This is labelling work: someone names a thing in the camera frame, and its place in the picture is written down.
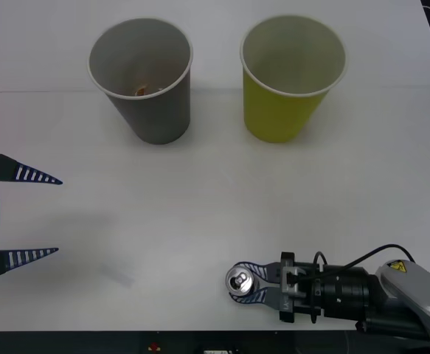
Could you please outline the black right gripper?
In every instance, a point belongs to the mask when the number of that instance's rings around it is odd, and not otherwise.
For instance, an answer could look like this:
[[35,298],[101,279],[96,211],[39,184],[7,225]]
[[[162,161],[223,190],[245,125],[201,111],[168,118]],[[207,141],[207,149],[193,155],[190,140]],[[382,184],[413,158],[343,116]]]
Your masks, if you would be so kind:
[[295,315],[309,315],[313,323],[321,313],[322,295],[319,275],[322,267],[318,256],[312,263],[298,263],[295,253],[283,252],[280,262],[260,265],[252,262],[238,262],[263,281],[280,281],[280,288],[264,287],[245,296],[229,294],[231,299],[243,305],[266,305],[280,313],[282,322],[294,323]]

